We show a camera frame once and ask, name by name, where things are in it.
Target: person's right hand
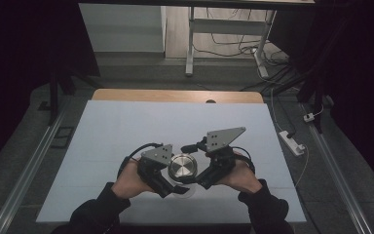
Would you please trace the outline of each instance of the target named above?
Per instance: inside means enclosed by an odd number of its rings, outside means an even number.
[[[236,166],[233,170],[216,184],[224,184],[245,193],[256,193],[262,188],[262,184],[256,175],[254,175],[247,163],[242,160],[236,160]]]

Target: electrical outlet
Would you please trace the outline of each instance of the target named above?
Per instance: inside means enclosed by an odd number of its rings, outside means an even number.
[[[305,146],[303,144],[297,144],[296,141],[291,138],[287,138],[288,132],[282,131],[279,133],[280,138],[286,143],[287,147],[289,147],[290,151],[293,153],[294,156],[300,156],[305,153]]]

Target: white cord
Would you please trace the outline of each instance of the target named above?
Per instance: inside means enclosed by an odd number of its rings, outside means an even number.
[[[323,112],[323,104],[321,105],[321,111],[319,113],[314,114],[314,116],[319,115],[321,112]]]
[[[275,124],[278,126],[278,128],[280,129],[280,131],[283,132],[283,129],[281,128],[281,126],[279,126],[278,120],[276,119],[275,107],[273,105],[273,89],[270,90],[270,101],[272,103],[272,111],[273,111],[273,117],[275,118]]]
[[[305,170],[306,170],[306,168],[308,166],[308,162],[309,162],[309,148],[308,148],[308,145],[306,145],[306,144],[303,144],[303,145],[306,147],[306,152],[307,152],[308,155],[306,156],[306,163],[305,163],[305,167],[303,168],[302,174],[299,176],[299,179],[297,179],[297,182],[294,185],[294,187],[297,187],[297,185],[299,184],[300,179],[302,179],[302,176],[305,173]]]

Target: metal rail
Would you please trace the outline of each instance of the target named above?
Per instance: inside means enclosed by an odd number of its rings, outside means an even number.
[[[48,127],[45,131],[41,141],[39,142],[38,147],[33,153],[32,157],[29,159],[25,168],[23,169],[20,177],[18,178],[17,183],[9,194],[4,206],[0,211],[0,233],[6,233],[9,226],[11,225],[12,220],[14,219],[15,214],[23,200],[23,197],[26,194],[26,191],[29,188],[29,185],[32,182],[32,179],[35,177],[36,172],[41,165],[42,160],[44,159],[45,154],[51,144],[56,130],[58,129],[62,119],[65,115],[65,110],[69,106],[71,97],[66,97],[61,103],[60,111],[55,119],[54,123]]]
[[[341,169],[338,166],[338,163],[333,156],[332,151],[330,150],[329,145],[325,137],[318,132],[314,125],[309,126],[311,134],[318,146],[320,154],[323,158],[324,163],[329,170],[333,181],[335,182],[336,188],[339,191],[343,201],[345,202],[348,212],[351,215],[351,219],[356,227],[357,233],[360,234],[372,234],[372,229],[366,219],[366,216],[363,210],[360,207],[359,202],[357,201],[353,191],[345,180]]]

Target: power strip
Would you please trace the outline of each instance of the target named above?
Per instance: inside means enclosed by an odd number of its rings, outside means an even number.
[[[294,156],[300,156],[305,153],[305,146],[303,144],[297,144],[296,141],[291,138],[287,138],[288,132],[282,131],[279,133],[281,139],[286,143],[289,147],[290,151],[293,153]]]
[[[315,120],[315,115],[313,113],[310,113],[310,114],[304,115],[303,119],[305,120],[306,123],[309,123]]]

